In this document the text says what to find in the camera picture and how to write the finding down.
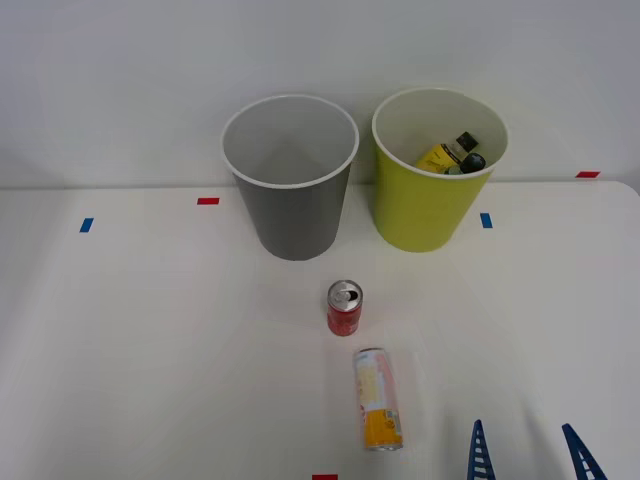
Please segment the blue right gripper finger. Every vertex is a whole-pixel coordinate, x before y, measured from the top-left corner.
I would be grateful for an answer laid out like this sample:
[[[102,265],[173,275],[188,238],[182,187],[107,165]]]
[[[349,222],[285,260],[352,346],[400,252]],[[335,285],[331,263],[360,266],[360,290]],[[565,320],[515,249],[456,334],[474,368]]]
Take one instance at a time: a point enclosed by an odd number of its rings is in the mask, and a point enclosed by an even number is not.
[[[480,419],[473,425],[468,462],[467,480],[495,480],[495,471],[490,459],[488,446]]]
[[[606,480],[607,476],[573,427],[566,423],[562,431],[578,480]]]

